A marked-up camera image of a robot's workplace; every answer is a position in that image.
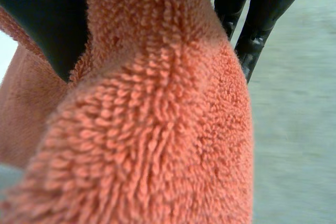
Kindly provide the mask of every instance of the terry cloth towel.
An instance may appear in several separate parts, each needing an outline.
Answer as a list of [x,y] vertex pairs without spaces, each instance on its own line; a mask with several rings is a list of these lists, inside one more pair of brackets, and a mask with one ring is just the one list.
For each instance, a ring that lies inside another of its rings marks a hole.
[[209,0],[88,0],[69,85],[0,24],[0,161],[25,169],[1,223],[251,222],[247,84]]

